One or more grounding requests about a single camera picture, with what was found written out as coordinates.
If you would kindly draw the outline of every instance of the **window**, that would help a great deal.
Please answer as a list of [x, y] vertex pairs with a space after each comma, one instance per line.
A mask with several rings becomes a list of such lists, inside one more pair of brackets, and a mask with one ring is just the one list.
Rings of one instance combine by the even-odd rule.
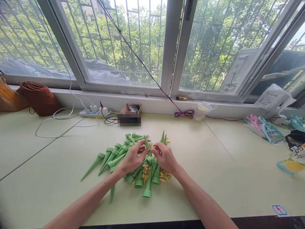
[[[190, 6], [193, 20], [182, 21], [171, 95], [243, 102], [242, 90], [255, 78], [251, 69], [269, 60], [302, 9], [299, 3], [198, 0]], [[180, 47], [186, 40], [187, 49]], [[266, 89], [257, 85], [252, 94], [257, 88]]]
[[75, 80], [35, 0], [0, 2], [0, 69], [8, 75]]
[[0, 1], [0, 70], [9, 83], [165, 96], [156, 80], [171, 97], [238, 103], [276, 83], [305, 99], [304, 1]]
[[[157, 87], [97, 0], [61, 2], [89, 70], [86, 82]], [[167, 1], [116, 0], [105, 6], [161, 83]]]

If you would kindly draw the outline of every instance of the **table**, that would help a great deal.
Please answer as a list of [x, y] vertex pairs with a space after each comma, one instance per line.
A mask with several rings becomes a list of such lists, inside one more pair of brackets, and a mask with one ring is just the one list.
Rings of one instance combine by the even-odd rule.
[[[85, 118], [78, 126], [95, 122]], [[163, 130], [177, 161], [230, 217], [275, 215], [272, 205], [283, 206], [292, 216], [305, 215], [304, 173], [291, 176], [275, 165], [289, 153], [285, 144], [265, 144], [243, 122], [218, 122], [143, 114], [141, 127], [73, 128], [0, 182], [4, 217], [13, 228], [44, 226], [109, 175], [106, 169], [98, 177], [97, 167], [80, 182], [99, 152], [122, 143], [127, 132], [150, 134], [152, 142], [157, 142]], [[251, 147], [246, 137], [253, 139]], [[261, 152], [265, 148], [271, 153]], [[115, 186], [113, 203], [109, 192], [85, 225], [198, 219], [173, 177], [162, 187], [152, 185], [150, 199], [143, 198], [142, 192], [121, 179]]]
[[[68, 115], [70, 112], [65, 110], [58, 116]], [[30, 114], [28, 108], [18, 112], [0, 113], [0, 180], [55, 140], [35, 136], [37, 127], [47, 118], [50, 116]], [[38, 134], [46, 137], [59, 136], [82, 119], [77, 116], [67, 120], [48, 120], [42, 124]]]

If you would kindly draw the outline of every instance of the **cardboard box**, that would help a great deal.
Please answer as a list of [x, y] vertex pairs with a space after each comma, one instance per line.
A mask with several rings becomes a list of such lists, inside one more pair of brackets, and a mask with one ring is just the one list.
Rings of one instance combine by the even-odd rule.
[[139, 109], [138, 113], [129, 111], [128, 104], [121, 110], [121, 114], [118, 114], [119, 126], [141, 126], [141, 105], [134, 106]]
[[139, 117], [141, 117], [141, 105], [134, 104], [134, 106], [139, 109], [138, 113], [129, 111], [128, 104], [126, 104], [126, 106], [121, 110], [121, 114], [122, 115], [138, 115]]

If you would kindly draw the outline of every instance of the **hand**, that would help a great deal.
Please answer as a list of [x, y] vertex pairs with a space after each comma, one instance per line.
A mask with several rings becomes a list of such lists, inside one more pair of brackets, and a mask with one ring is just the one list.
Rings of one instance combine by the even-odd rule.
[[120, 168], [124, 171], [125, 174], [134, 171], [140, 166], [149, 151], [150, 149], [145, 149], [145, 140], [140, 140], [137, 144], [131, 147]]
[[155, 143], [153, 146], [156, 146], [156, 149], [151, 149], [151, 151], [156, 156], [160, 166], [174, 175], [179, 164], [176, 161], [171, 148], [160, 142]]

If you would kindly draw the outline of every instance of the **orange bag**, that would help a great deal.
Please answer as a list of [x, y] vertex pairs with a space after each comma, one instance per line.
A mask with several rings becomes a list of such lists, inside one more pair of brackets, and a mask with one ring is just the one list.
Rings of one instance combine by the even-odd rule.
[[7, 86], [4, 77], [0, 77], [0, 112], [14, 112], [26, 107], [25, 99]]
[[20, 82], [17, 92], [24, 96], [28, 105], [32, 107], [39, 116], [53, 115], [62, 108], [50, 89], [40, 83], [33, 81]]

